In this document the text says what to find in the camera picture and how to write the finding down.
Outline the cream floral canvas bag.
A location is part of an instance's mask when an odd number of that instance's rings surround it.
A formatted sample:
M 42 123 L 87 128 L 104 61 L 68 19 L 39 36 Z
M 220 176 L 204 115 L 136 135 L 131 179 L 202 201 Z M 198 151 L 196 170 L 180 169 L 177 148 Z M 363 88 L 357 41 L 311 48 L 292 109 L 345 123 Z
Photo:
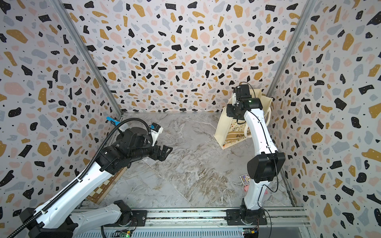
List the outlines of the cream floral canvas bag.
M 268 125 L 271 119 L 270 105 L 272 99 L 263 95 L 261 89 L 250 89 L 250 93 L 252 97 L 254 97 L 255 94 L 256 97 L 260 99 L 263 106 L 265 122 L 266 125 Z M 239 123 L 240 124 L 232 117 L 227 116 L 227 107 L 224 107 L 214 135 L 222 149 L 229 148 L 252 137 L 246 122 L 239 120 Z

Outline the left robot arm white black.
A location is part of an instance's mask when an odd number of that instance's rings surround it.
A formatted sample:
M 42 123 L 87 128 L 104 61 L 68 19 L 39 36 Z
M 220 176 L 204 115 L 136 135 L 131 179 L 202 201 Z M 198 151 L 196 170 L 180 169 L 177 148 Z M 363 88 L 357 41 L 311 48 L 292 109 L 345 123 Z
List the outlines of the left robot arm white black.
M 103 182 L 133 162 L 146 157 L 165 161 L 173 149 L 157 145 L 162 132 L 163 128 L 156 123 L 147 129 L 133 127 L 122 132 L 117 141 L 101 149 L 93 163 L 60 193 L 35 209 L 21 212 L 20 219 L 29 230 L 29 237 L 72 238 L 109 224 L 137 226 L 138 220 L 122 200 L 79 215 L 74 215 L 73 210 Z

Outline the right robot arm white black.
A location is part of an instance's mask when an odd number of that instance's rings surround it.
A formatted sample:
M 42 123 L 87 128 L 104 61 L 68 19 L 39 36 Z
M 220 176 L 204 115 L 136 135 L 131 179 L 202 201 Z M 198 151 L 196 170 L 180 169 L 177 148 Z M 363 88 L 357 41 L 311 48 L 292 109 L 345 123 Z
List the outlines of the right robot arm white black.
M 270 137 L 260 99 L 233 99 L 227 106 L 227 116 L 244 120 L 254 144 L 254 157 L 247 163 L 249 189 L 240 206 L 240 219 L 244 224 L 259 222 L 265 215 L 263 197 L 269 184 L 278 179 L 285 162 L 285 154 L 278 151 Z

